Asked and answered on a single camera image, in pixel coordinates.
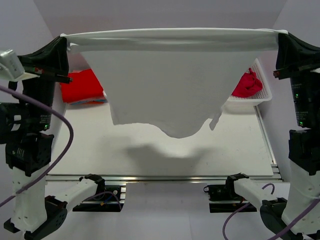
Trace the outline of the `white t shirt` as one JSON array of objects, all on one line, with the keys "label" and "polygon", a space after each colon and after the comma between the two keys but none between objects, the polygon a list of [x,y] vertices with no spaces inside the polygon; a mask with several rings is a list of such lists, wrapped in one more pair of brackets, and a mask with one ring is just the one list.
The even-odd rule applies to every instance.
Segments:
[{"label": "white t shirt", "polygon": [[100,81],[114,125],[150,124],[171,138],[214,129],[222,106],[279,30],[146,28],[67,34]]}]

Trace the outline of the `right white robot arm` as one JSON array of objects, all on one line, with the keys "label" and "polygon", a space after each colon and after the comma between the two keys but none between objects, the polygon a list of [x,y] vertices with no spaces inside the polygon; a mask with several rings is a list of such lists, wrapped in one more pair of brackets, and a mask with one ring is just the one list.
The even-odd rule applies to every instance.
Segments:
[{"label": "right white robot arm", "polygon": [[244,198],[260,213],[273,239],[320,237],[320,49],[292,35],[278,36],[277,79],[289,79],[300,130],[289,132],[287,198],[275,197],[243,173],[227,177],[224,194]]}]

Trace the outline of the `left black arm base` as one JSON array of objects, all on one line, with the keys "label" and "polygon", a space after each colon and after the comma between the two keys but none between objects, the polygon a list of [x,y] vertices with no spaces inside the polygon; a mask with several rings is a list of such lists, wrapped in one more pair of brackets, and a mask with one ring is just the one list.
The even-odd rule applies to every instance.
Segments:
[{"label": "left black arm base", "polygon": [[125,199],[126,183],[121,181],[105,180],[105,186],[86,198],[85,201],[98,201],[104,203],[121,202]]}]

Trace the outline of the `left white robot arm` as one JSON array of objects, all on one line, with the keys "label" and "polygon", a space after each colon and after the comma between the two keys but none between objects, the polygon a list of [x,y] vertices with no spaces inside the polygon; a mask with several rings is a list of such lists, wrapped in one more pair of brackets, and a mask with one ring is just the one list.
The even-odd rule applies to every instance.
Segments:
[{"label": "left white robot arm", "polygon": [[65,193],[46,195],[46,175],[57,164],[52,160],[54,136],[46,134],[51,118],[64,117],[53,110],[56,83],[70,83],[67,39],[56,37],[41,49],[17,55],[0,53],[0,75],[8,81],[1,91],[17,99],[0,105],[0,142],[13,174],[13,216],[4,223],[26,240],[41,240],[64,223],[68,212],[81,202],[105,196],[105,180],[88,174]]}]

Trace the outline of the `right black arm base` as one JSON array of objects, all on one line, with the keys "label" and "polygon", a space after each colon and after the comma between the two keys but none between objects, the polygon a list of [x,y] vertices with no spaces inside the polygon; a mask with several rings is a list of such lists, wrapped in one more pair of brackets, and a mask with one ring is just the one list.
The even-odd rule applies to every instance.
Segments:
[{"label": "right black arm base", "polygon": [[221,184],[206,185],[203,191],[208,194],[209,200],[212,202],[242,200],[241,196],[230,193],[226,186]]}]

